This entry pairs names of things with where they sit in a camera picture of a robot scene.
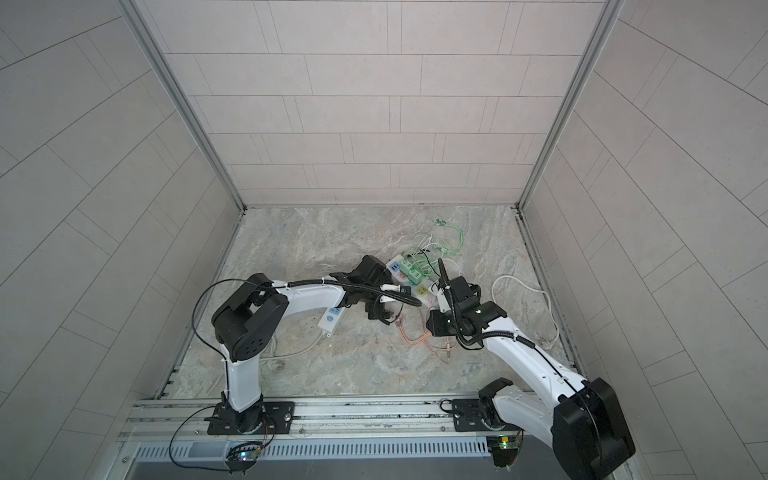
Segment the white blue socket power strip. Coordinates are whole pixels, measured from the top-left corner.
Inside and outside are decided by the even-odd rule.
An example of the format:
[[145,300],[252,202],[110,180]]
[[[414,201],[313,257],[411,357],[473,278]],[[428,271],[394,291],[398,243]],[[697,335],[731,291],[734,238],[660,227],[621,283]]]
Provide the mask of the white blue socket power strip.
[[328,308],[320,316],[318,327],[325,333],[326,336],[330,337],[336,330],[337,326],[340,324],[341,318],[345,312],[346,308],[344,307]]

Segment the white multicolour socket power strip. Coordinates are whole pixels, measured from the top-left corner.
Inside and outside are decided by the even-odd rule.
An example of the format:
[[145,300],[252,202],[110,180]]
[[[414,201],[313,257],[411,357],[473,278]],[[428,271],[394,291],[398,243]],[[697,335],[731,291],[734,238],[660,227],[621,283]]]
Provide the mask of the white multicolour socket power strip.
[[435,260],[425,253],[397,255],[387,267],[399,284],[409,287],[411,295],[421,301],[428,310],[447,312],[447,300],[441,293],[441,277]]

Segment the green charger adapter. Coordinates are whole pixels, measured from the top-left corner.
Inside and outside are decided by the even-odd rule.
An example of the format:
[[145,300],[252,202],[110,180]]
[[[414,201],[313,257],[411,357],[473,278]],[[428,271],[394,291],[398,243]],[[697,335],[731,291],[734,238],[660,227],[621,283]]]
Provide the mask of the green charger adapter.
[[432,272],[429,259],[424,252],[413,254],[413,265],[425,277],[429,276]]
[[408,278],[411,284],[418,285],[421,283],[423,275],[414,268],[411,260],[404,258],[400,262],[400,270]]

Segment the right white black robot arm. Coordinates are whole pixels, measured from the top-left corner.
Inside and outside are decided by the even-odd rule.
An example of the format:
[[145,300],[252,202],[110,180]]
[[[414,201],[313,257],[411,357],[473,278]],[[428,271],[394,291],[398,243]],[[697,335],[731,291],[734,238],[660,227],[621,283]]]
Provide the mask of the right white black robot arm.
[[505,310],[482,301],[479,286],[449,277],[442,261],[428,330],[453,336],[466,350],[487,349],[509,365],[531,393],[498,379],[481,394],[486,422],[498,429],[515,425],[553,450],[572,479],[604,479],[636,453],[614,389],[588,380],[527,338]]

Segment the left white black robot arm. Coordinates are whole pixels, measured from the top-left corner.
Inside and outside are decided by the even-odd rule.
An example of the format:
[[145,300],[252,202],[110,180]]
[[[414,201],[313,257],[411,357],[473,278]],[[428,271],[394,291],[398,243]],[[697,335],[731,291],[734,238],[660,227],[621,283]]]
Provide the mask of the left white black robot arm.
[[226,389],[206,419],[210,435],[285,431],[265,405],[260,385],[260,357],[285,316],[348,308],[362,302],[373,320],[387,324],[386,300],[420,307],[411,288],[396,283],[385,263],[365,255],[349,272],[318,279],[278,282],[263,273],[235,279],[240,286],[214,312],[211,324],[224,359]]

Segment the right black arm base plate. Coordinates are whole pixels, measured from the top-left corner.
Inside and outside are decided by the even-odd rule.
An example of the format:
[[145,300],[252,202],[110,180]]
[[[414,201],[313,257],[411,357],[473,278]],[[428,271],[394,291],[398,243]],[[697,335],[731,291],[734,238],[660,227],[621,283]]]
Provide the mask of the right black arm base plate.
[[439,408],[449,415],[457,432],[507,432],[521,430],[504,422],[487,399],[443,399]]

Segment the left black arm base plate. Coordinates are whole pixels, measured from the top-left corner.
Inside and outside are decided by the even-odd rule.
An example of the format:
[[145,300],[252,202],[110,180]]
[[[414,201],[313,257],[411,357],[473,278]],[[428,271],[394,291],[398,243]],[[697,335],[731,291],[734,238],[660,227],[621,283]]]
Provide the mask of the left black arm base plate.
[[206,417],[208,435],[283,435],[290,432],[295,409],[294,402],[257,401],[243,412],[237,412],[228,402],[214,407]]

